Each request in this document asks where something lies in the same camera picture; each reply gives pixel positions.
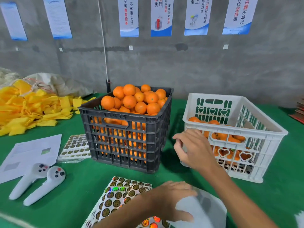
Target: black plastic crate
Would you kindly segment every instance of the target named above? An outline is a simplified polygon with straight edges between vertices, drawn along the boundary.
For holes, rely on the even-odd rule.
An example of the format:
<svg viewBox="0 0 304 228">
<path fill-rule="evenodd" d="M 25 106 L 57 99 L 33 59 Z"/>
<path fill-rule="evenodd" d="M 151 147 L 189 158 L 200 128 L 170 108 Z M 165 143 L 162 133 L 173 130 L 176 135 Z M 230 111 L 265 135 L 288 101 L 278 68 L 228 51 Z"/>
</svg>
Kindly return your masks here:
<svg viewBox="0 0 304 228">
<path fill-rule="evenodd" d="M 103 110 L 101 99 L 107 95 L 114 97 L 113 92 L 78 108 L 94 160 L 145 173 L 158 170 L 168 135 L 174 91 L 164 87 L 151 87 L 151 90 L 160 88 L 166 91 L 168 99 L 155 116 Z M 108 124 L 105 118 L 126 120 L 128 126 Z"/>
</svg>

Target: crate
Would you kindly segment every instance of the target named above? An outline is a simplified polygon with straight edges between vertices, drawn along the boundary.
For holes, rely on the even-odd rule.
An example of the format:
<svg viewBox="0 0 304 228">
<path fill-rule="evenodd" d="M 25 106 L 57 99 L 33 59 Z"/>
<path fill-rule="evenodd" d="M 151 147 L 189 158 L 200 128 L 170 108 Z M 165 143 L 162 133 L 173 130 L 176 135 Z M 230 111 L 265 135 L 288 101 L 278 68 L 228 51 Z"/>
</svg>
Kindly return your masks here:
<svg viewBox="0 0 304 228">
<path fill-rule="evenodd" d="M 158 170 L 169 130 L 174 91 L 163 87 L 151 87 L 151 90 L 160 88 L 166 91 L 168 99 L 155 116 L 103 110 L 100 103 L 104 96 L 79 107 L 94 160 L 150 174 Z M 114 97 L 113 92 L 107 95 Z M 126 120 L 128 126 L 108 124 L 105 118 Z"/>
<path fill-rule="evenodd" d="M 220 125 L 188 121 L 192 116 L 205 122 L 217 120 Z M 229 176 L 256 183 L 263 182 L 268 165 L 283 137 L 288 134 L 242 96 L 190 93 L 183 121 L 185 130 L 202 130 L 218 164 Z M 218 140 L 212 137 L 213 133 L 240 135 L 245 137 L 245 141 L 230 142 L 229 136 L 226 140 Z"/>
</svg>

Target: green table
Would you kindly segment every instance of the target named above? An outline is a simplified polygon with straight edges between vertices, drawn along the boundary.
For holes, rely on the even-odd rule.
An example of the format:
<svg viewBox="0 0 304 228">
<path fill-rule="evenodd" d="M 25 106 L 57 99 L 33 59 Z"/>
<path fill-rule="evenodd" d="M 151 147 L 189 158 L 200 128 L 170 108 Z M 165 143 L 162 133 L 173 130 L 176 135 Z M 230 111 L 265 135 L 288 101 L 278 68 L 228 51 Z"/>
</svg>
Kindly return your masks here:
<svg viewBox="0 0 304 228">
<path fill-rule="evenodd" d="M 185 100 L 174 99 L 171 111 L 171 130 L 162 155 L 162 163 L 155 174 L 119 168 L 87 159 L 80 163 L 59 164 L 67 172 L 66 180 L 35 204 L 25 207 L 24 199 L 38 188 L 44 179 L 38 180 L 19 199 L 8 197 L 19 179 L 0 184 L 0 212 L 24 220 L 35 227 L 66 228 L 81 227 L 85 219 L 100 198 L 112 176 L 145 181 L 159 186 L 168 180 L 186 181 L 216 196 L 215 191 L 197 172 L 182 166 L 173 150 L 173 134 L 184 128 L 182 117 L 186 106 Z M 304 125 L 290 118 L 281 108 L 259 105 L 267 115 L 289 131 L 283 139 L 266 174 L 264 183 L 256 184 L 233 179 L 234 182 L 264 210 L 279 227 L 297 227 L 294 214 L 304 211 L 304 178 L 302 160 L 304 159 Z M 61 149 L 70 135 L 84 133 L 80 115 L 70 120 L 60 120 L 55 127 L 38 127 L 26 131 L 24 135 L 0 137 L 2 145 L 0 163 L 13 148 L 15 143 L 44 138 L 62 133 Z M 0 220 L 0 227 L 12 227 Z M 227 227 L 235 227 L 230 214 Z"/>
</svg>

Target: stack of sticker sheets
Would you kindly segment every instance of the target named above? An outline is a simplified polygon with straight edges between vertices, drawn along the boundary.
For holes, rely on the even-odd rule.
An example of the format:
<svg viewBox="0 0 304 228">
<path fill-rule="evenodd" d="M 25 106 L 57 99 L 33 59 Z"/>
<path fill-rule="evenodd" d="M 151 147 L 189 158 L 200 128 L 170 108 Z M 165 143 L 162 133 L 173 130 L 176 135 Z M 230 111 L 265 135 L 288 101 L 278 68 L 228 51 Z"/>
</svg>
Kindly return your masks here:
<svg viewBox="0 0 304 228">
<path fill-rule="evenodd" d="M 82 228 L 93 227 L 98 221 L 127 204 L 138 194 L 151 189 L 152 185 L 149 183 L 114 176 L 82 225 Z M 170 224 L 154 216 L 147 218 L 137 227 L 169 228 Z"/>
<path fill-rule="evenodd" d="M 64 162 L 90 157 L 90 148 L 85 134 L 78 134 L 69 138 L 57 160 Z"/>
</svg>

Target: game controller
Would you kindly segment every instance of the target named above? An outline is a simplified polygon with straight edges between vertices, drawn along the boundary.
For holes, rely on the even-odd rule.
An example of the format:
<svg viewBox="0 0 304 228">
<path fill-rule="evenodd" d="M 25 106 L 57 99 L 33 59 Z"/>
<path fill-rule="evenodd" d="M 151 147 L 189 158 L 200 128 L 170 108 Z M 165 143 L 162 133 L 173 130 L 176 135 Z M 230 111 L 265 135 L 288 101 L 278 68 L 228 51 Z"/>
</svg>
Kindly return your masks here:
<svg viewBox="0 0 304 228">
<path fill-rule="evenodd" d="M 47 180 L 32 192 L 23 202 L 25 206 L 32 205 L 40 198 L 51 192 L 54 188 L 60 185 L 65 180 L 65 171 L 58 166 L 53 166 L 47 172 Z"/>
<path fill-rule="evenodd" d="M 18 184 L 11 192 L 9 199 L 15 200 L 19 198 L 25 190 L 37 179 L 47 177 L 47 172 L 50 168 L 42 163 L 36 163 L 31 169 L 21 178 Z"/>
</svg>

